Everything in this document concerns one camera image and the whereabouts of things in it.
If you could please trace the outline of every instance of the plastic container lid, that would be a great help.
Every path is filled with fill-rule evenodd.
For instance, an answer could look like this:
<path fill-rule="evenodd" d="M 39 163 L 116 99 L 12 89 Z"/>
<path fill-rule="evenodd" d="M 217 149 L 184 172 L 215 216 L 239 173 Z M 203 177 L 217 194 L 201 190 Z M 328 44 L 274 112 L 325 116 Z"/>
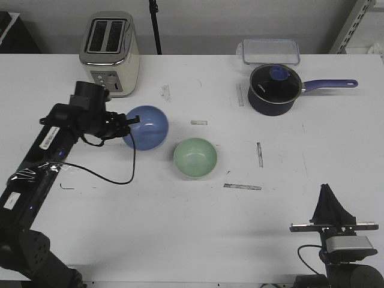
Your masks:
<path fill-rule="evenodd" d="M 244 39 L 239 46 L 245 64 L 300 63 L 299 47 L 294 39 Z"/>

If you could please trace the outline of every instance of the white label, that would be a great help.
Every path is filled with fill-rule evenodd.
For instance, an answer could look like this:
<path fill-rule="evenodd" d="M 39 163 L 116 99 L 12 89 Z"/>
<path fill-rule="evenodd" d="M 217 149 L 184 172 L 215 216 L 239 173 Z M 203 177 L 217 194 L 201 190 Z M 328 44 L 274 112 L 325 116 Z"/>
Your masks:
<path fill-rule="evenodd" d="M 59 132 L 59 130 L 60 130 L 59 127 L 52 126 L 50 128 L 50 130 L 48 131 L 47 136 L 44 138 L 42 143 L 39 145 L 39 147 L 43 150 L 47 150 L 49 148 L 50 144 L 52 143 L 52 141 L 54 140 L 56 134 Z"/>
<path fill-rule="evenodd" d="M 8 200 L 4 204 L 4 208 L 12 210 L 17 200 L 19 199 L 20 195 L 21 195 L 20 193 L 12 192 L 8 197 Z"/>

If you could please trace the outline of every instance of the white wall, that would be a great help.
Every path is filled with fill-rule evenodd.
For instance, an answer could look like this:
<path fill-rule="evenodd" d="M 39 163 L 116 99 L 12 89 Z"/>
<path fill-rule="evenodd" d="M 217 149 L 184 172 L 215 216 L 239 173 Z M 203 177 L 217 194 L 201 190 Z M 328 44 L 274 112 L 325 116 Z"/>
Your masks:
<path fill-rule="evenodd" d="M 327 53 L 355 0 L 157 0 L 164 54 L 232 54 L 243 38 L 295 38 L 301 53 Z M 155 53 L 148 0 L 1 0 L 21 13 L 44 53 L 78 53 L 89 17 L 123 10 L 142 54 Z"/>

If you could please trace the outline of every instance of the saucepan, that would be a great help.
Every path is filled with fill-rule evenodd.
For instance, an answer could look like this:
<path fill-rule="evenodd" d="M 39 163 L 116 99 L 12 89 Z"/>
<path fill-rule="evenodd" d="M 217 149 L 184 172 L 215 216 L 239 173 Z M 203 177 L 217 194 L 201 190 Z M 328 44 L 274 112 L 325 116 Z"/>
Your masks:
<path fill-rule="evenodd" d="M 298 74 L 281 64 L 265 64 L 253 70 L 248 99 L 261 114 L 277 116 L 286 113 L 303 92 L 317 88 L 352 88 L 356 80 L 322 79 L 301 82 Z"/>

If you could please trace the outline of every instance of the blue bowl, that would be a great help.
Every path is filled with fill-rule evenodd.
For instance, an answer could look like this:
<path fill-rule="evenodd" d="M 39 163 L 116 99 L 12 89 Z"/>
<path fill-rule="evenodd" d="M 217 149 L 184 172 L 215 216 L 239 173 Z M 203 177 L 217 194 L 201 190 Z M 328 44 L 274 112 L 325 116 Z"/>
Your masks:
<path fill-rule="evenodd" d="M 168 133 L 167 116 L 159 108 L 150 105 L 136 107 L 127 113 L 127 119 L 140 116 L 140 122 L 130 125 L 137 150 L 151 150 L 160 146 Z M 133 143 L 129 135 L 123 137 L 131 148 Z"/>

